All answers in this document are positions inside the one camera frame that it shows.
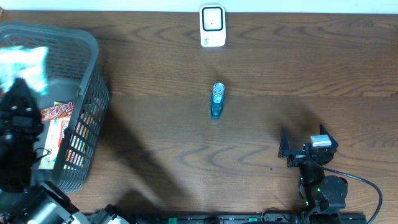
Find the blue mouthwash bottle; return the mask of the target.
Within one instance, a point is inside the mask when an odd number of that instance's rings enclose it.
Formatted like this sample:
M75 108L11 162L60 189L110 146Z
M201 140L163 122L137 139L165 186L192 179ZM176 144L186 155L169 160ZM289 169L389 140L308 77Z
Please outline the blue mouthwash bottle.
M211 117L219 119L224 105L225 86L223 83L215 83L211 93Z

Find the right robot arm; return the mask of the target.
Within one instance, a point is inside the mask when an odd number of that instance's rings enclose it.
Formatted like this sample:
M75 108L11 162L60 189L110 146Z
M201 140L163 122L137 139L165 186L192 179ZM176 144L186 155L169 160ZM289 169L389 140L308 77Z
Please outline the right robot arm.
M346 207L348 182L336 175L325 175L325 165L337 152L339 144L324 125L320 134L310 137L301 150L293 150L287 133L282 131L278 157L287 160L287 167L300 170L300 196L318 212L338 212Z

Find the yellow snack bag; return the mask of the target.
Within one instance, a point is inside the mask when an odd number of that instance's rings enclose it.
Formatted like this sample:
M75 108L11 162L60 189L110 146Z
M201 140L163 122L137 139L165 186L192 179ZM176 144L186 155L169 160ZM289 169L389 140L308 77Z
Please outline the yellow snack bag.
M53 170L60 149L64 130L68 127L70 117L62 117L50 121L49 131L45 142L45 157L41 158L39 170Z

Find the teal wet wipes pack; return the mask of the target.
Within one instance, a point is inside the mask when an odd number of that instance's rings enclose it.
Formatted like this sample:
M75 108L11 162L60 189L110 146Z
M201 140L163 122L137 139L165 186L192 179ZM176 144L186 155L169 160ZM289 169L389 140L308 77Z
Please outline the teal wet wipes pack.
M1 47L1 89L7 93L17 78L22 78L36 95L46 95L48 47Z

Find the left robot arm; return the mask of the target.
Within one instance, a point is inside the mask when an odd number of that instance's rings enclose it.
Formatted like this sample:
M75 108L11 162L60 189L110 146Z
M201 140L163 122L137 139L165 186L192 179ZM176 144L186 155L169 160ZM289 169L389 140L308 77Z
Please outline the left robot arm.
M1 223L88 223L55 184L32 178L39 161L34 144L43 130L29 87L15 79L1 100Z

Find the red chocolate bar wrapper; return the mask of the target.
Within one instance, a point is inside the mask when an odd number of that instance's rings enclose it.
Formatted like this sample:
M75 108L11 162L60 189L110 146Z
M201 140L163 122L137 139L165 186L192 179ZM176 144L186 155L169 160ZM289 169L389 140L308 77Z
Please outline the red chocolate bar wrapper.
M52 107L40 110L41 121L46 122L46 121L51 121L53 119L59 119L64 117L70 118L73 113L74 107L75 107L74 101L68 103L62 103L56 101Z

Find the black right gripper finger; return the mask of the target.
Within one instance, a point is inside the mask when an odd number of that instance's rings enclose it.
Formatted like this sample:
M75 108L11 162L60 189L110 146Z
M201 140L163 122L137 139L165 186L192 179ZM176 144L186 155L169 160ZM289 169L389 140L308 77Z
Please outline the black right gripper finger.
M285 129L282 128L279 152L288 152L288 151L290 151L289 141L287 139L287 134L285 132Z
M332 137L332 135L327 131L326 127L323 124L320 124L320 134L327 135L331 141L331 146L333 148L338 148L337 141Z

